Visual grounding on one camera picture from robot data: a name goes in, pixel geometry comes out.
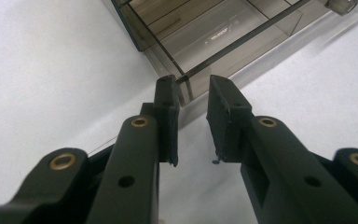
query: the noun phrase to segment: black plastic arm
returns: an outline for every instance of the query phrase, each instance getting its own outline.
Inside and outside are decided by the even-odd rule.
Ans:
[[[216,154],[241,163],[259,223],[358,223],[358,194],[351,194],[358,191],[358,178],[349,191],[341,181],[348,172],[340,172],[353,166],[358,172],[358,164],[339,162],[342,154],[350,158],[358,151],[339,151],[337,161],[320,163],[283,122],[254,117],[229,79],[211,76],[209,97],[207,119]],[[336,178],[338,173],[345,177]]]

